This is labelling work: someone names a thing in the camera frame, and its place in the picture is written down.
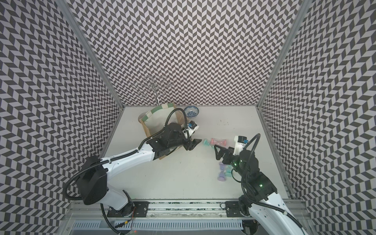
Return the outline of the brown green canvas bag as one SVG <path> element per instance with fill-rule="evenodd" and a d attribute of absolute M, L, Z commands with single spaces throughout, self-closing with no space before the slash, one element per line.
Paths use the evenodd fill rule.
<path fill-rule="evenodd" d="M 138 157 L 142 162 L 150 162 L 169 154 L 155 154 L 152 150 L 152 139 L 161 134 L 170 123 L 178 123 L 187 128 L 188 118 L 182 108 L 173 103 L 163 104 L 147 112 L 140 120 L 147 135 L 138 147 Z"/>

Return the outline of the purple hourglass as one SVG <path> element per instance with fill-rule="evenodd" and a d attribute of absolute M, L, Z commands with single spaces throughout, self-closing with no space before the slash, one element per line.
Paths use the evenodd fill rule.
<path fill-rule="evenodd" d="M 221 182 L 224 182 L 226 181 L 226 165 L 223 164 L 222 162 L 219 162 L 219 169 L 220 169 L 220 173 L 218 175 L 218 181 L 221 181 Z"/>

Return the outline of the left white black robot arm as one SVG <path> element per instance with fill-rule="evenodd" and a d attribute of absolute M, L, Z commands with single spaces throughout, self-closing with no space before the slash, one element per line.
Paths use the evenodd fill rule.
<path fill-rule="evenodd" d="M 144 139 L 138 148 L 112 157 L 89 158 L 81 171 L 64 185 L 64 197 L 71 201 L 81 200 L 85 205 L 101 203 L 120 217 L 129 216 L 135 208 L 132 199 L 125 190 L 112 187 L 109 181 L 137 165 L 168 156 L 180 147 L 193 150 L 201 142 L 192 138 L 198 128 L 194 121 L 186 126 L 173 122 Z"/>

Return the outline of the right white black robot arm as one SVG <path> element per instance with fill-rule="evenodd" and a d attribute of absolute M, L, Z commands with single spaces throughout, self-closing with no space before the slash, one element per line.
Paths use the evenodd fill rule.
<path fill-rule="evenodd" d="M 303 224 L 293 216 L 278 193 L 277 187 L 260 171 L 259 161 L 251 150 L 214 146 L 215 157 L 231 165 L 240 176 L 243 195 L 239 209 L 245 216 L 254 218 L 270 235 L 307 235 Z"/>

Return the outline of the pink hourglass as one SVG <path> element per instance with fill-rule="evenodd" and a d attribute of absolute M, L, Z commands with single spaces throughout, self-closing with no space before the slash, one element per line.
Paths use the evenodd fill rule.
<path fill-rule="evenodd" d="M 211 146 L 221 146 L 221 147 L 226 147 L 227 146 L 227 140 L 225 139 L 215 139 L 212 138 L 210 141 Z"/>

